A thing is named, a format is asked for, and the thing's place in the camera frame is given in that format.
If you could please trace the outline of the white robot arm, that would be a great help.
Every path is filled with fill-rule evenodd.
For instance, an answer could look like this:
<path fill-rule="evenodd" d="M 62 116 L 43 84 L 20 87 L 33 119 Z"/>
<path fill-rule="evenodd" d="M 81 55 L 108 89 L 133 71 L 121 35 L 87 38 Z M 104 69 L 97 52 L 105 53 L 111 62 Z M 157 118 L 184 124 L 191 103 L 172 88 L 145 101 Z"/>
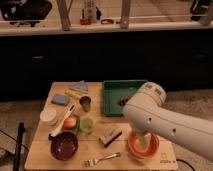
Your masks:
<path fill-rule="evenodd" d="M 213 162 L 213 121 L 164 109 L 166 92 L 144 83 L 123 107 L 123 115 L 138 134 L 156 133 Z"/>

